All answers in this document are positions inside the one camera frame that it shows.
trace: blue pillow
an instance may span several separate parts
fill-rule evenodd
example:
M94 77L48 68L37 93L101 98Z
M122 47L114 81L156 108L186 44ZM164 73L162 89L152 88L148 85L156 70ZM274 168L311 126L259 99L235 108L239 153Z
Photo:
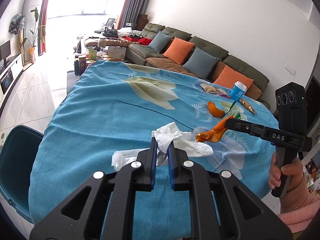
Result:
M148 46L154 49L156 52L160 53L160 51L168 44L171 39L171 36L164 34L162 31L159 31Z
M183 67L199 78L206 79L218 60L218 58L196 47L190 59Z

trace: human hand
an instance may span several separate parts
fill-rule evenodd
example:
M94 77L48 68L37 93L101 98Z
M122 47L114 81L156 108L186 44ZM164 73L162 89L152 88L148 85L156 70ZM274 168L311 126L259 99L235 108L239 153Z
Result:
M269 169L269 187L274 189L281 185L280 176L281 173L286 176L292 176L290 184L287 188L287 192L293 191L297 186L299 186L302 176L303 176L303 164L298 159L295 158L291 164L282 166L281 169L277 166L277 157L274 152L271 157L270 169Z

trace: chair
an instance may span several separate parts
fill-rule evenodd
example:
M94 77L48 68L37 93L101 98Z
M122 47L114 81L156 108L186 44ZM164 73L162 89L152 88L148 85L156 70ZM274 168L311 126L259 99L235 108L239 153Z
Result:
M116 23L116 19L115 18L109 18L106 23L103 23L101 25L101 30L94 31L94 32L97 33L97 34L101 34L101 33L105 32L106 29L114 29L115 28L115 26L114 26L115 23Z
M32 128L18 125L8 134L0 153L0 193L30 223L30 174L43 136Z

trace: gray curtain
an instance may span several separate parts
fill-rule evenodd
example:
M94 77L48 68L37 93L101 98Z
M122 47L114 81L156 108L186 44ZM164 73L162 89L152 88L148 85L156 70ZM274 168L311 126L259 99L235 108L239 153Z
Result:
M147 2L148 0L126 0L119 28L126 27L126 23L136 23L138 14L145 13Z

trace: blue cup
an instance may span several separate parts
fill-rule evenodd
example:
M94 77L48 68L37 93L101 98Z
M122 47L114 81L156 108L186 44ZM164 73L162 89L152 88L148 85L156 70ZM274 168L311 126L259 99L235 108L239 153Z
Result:
M247 87L241 82L237 81L231 90L230 96L234 101L238 102L246 91Z

